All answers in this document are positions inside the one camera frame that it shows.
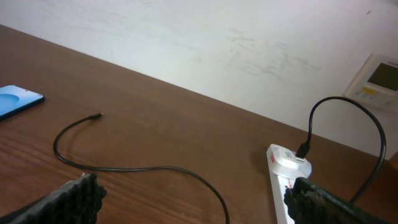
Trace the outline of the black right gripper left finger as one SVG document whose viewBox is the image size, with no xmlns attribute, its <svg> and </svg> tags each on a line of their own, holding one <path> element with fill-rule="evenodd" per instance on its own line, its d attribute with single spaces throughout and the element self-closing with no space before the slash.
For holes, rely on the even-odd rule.
<svg viewBox="0 0 398 224">
<path fill-rule="evenodd" d="M 3 217 L 1 224 L 95 224 L 107 191 L 85 174 Z"/>
</svg>

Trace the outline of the blue Galaxy smartphone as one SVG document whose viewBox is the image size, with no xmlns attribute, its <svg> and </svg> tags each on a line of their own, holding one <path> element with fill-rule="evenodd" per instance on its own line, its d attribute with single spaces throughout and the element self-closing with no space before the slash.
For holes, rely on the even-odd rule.
<svg viewBox="0 0 398 224">
<path fill-rule="evenodd" d="M 45 96 L 15 85 L 1 87 L 1 121 L 45 101 Z"/>
</svg>

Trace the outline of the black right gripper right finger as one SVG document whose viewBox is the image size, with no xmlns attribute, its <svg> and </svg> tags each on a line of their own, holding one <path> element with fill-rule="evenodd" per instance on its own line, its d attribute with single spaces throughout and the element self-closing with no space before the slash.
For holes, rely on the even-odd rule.
<svg viewBox="0 0 398 224">
<path fill-rule="evenodd" d="M 295 224 L 388 224 L 304 177 L 285 190 L 284 203 Z"/>
</svg>

